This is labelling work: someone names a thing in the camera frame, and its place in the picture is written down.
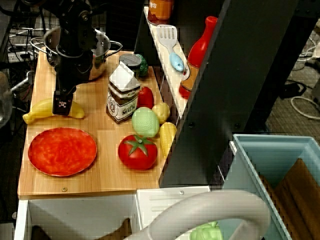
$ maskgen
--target spatula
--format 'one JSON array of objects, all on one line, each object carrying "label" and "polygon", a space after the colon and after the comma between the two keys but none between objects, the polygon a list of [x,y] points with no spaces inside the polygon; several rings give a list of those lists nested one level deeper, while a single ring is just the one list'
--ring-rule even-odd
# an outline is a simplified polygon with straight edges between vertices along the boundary
[{"label": "spatula", "polygon": [[174,67],[179,72],[185,69],[184,62],[182,59],[174,52],[174,46],[177,43],[177,28],[172,25],[159,24],[156,27],[156,32],[158,35],[159,42],[168,49],[169,59],[172,67]]}]

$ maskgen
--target metal pot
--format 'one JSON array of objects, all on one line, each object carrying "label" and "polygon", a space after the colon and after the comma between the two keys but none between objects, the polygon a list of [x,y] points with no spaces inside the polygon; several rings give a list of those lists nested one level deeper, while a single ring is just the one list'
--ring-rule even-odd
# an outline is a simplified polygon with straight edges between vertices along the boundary
[{"label": "metal pot", "polygon": [[[120,42],[117,41],[110,41],[109,38],[102,33],[99,30],[96,31],[96,38],[98,39],[98,42],[96,44],[96,49],[92,49],[93,52],[93,67],[90,72],[89,80],[96,79],[102,75],[102,73],[106,70],[106,58],[116,54],[119,52],[123,45]],[[60,27],[55,27],[45,33],[45,35],[42,37],[34,37],[30,40],[31,46],[33,46],[35,49],[43,52],[46,54],[46,58],[48,63],[51,66],[56,66],[58,63],[58,53],[56,51],[57,45],[59,44],[60,39]],[[43,40],[43,43],[45,45],[46,50],[43,50],[42,48],[36,46],[34,44],[34,41]],[[111,53],[107,52],[111,48],[111,44],[119,46],[119,48],[116,51],[113,51]]]}]

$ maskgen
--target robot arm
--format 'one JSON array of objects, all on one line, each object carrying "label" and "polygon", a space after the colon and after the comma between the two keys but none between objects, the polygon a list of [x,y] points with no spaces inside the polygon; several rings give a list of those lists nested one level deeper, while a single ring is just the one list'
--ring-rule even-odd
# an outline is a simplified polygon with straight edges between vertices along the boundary
[{"label": "robot arm", "polygon": [[97,33],[92,28],[95,14],[83,0],[22,0],[26,5],[46,9],[60,23],[60,39],[56,51],[56,80],[52,113],[69,115],[77,85],[89,81],[93,67],[92,49],[97,48]]}]

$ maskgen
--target toy tomato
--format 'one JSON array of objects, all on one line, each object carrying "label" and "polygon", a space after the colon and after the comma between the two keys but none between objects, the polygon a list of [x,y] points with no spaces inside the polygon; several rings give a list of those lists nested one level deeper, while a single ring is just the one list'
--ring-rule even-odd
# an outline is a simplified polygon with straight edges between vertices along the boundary
[{"label": "toy tomato", "polygon": [[158,148],[146,137],[129,135],[121,141],[118,155],[128,168],[147,170],[156,162]]},{"label": "toy tomato", "polygon": [[139,91],[138,95],[138,103],[136,108],[146,107],[152,109],[154,106],[154,94],[152,93],[151,89],[147,86],[144,86]]}]

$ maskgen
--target red plate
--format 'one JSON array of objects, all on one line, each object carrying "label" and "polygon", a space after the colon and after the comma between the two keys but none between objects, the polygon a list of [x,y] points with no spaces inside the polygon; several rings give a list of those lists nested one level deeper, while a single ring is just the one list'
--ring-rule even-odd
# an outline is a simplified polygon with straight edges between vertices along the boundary
[{"label": "red plate", "polygon": [[31,142],[31,164],[51,176],[65,177],[89,167],[97,155],[95,140],[85,131],[59,127],[43,131]]}]

